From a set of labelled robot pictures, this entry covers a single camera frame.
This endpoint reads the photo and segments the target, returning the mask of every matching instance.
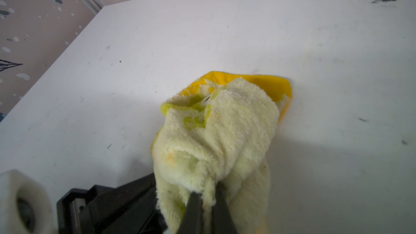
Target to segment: yellow towel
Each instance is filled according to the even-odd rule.
[[[265,159],[292,92],[268,75],[210,72],[161,105],[166,117],[152,148],[158,207],[176,233],[191,192],[202,194],[206,233],[218,181],[239,234],[267,231]]]

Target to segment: white tabletop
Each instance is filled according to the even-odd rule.
[[[416,0],[106,6],[0,123],[0,172],[52,203],[152,172],[159,105],[211,71],[289,78],[272,233],[416,233]]]

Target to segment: terry cloth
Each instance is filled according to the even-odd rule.
[[[161,105],[166,120],[151,152],[158,207],[172,233],[191,192],[202,194],[204,228],[210,233],[219,181],[238,233],[267,231],[265,153],[291,99],[286,79],[210,72]]]

